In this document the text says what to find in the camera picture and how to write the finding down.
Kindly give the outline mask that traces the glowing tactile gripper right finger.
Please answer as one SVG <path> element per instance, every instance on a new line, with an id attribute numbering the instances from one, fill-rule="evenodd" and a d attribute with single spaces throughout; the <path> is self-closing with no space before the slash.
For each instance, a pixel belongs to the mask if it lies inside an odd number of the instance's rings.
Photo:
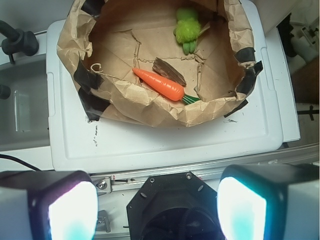
<path id="1" fill-rule="evenodd" d="M 320 168 L 229 165 L 218 185 L 217 214 L 228 240 L 318 240 Z"/>

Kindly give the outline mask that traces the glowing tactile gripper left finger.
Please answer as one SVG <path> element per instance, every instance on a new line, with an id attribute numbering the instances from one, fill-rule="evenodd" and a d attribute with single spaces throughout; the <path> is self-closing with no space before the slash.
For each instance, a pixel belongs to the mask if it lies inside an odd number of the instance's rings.
<path id="1" fill-rule="evenodd" d="M 84 171 L 3 171 L 2 240 L 91 240 L 98 194 Z"/>

